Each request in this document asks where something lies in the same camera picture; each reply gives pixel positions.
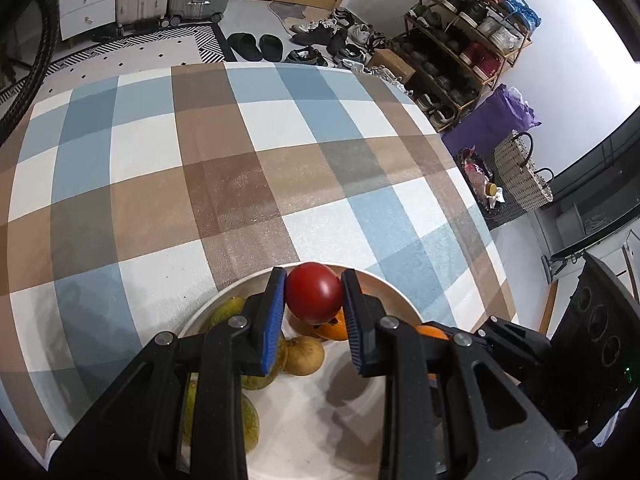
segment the silver bolt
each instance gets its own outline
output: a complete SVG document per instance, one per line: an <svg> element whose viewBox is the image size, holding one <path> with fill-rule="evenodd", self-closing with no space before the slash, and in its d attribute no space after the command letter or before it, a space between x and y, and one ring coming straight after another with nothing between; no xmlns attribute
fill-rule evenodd
<svg viewBox="0 0 640 480"><path fill-rule="evenodd" d="M459 346L471 346L471 336L465 332L458 332L453 336L453 341Z"/></svg>
<svg viewBox="0 0 640 480"><path fill-rule="evenodd" d="M244 328L249 323L244 316L232 316L227 322L233 328Z"/></svg>
<svg viewBox="0 0 640 480"><path fill-rule="evenodd" d="M154 342L160 346L167 346L174 340L174 335L171 332L160 332L156 334Z"/></svg>
<svg viewBox="0 0 640 480"><path fill-rule="evenodd" d="M400 326L400 322L393 316L385 316L380 319L380 326L395 329Z"/></svg>

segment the woven basket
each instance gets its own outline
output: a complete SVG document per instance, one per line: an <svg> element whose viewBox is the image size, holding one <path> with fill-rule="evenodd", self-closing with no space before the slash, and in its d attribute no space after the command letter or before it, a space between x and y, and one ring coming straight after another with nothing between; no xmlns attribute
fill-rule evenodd
<svg viewBox="0 0 640 480"><path fill-rule="evenodd" d="M527 148L521 137L529 137L530 147ZM530 160L533 154L533 138L528 132L511 132L494 151L495 167L504 185L520 204L524 211L533 211L549 202L554 195L549 183L554 178L554 172L549 168L536 170ZM551 173L551 179L545 181L538 176L540 171Z"/></svg>

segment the tablecloth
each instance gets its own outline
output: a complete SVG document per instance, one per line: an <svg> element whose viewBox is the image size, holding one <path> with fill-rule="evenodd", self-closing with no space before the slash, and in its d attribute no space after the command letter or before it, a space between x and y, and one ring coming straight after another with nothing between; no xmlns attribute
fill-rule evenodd
<svg viewBox="0 0 640 480"><path fill-rule="evenodd" d="M515 314L428 120L342 70L177 66L39 102L0 148L0 221L0 408L37 457L155 333L268 267L367 269L467 330Z"/></svg>

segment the red tomato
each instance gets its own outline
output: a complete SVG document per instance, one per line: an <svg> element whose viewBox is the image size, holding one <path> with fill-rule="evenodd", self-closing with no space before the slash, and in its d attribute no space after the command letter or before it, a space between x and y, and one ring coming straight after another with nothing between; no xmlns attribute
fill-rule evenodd
<svg viewBox="0 0 640 480"><path fill-rule="evenodd" d="M319 325L331 321L341 309L342 285L329 267L307 262L289 273L284 297L300 321Z"/></svg>

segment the basket handle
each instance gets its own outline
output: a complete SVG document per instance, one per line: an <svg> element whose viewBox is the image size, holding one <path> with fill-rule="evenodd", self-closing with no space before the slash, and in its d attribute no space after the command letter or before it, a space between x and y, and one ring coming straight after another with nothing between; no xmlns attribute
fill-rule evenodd
<svg viewBox="0 0 640 480"><path fill-rule="evenodd" d="M513 137L513 139L511 140L516 140L519 139L521 136L527 136L529 137L529 140L531 142L531 149L529 150L529 154L525 157L524 162L520 165L520 168L524 168L527 163L529 162L529 159L531 158L531 155L533 155L533 137L531 137L531 134L529 132L521 132L519 134L517 134L516 136Z"/></svg>
<svg viewBox="0 0 640 480"><path fill-rule="evenodd" d="M549 168L540 168L539 170L534 171L533 174L538 174L540 173L540 171L545 171L545 170L551 173L551 178L546 181L546 184L542 187L542 189L546 189L547 187L549 187L549 184L551 184L551 181L556 177L556 174L553 171L551 171L551 169Z"/></svg>

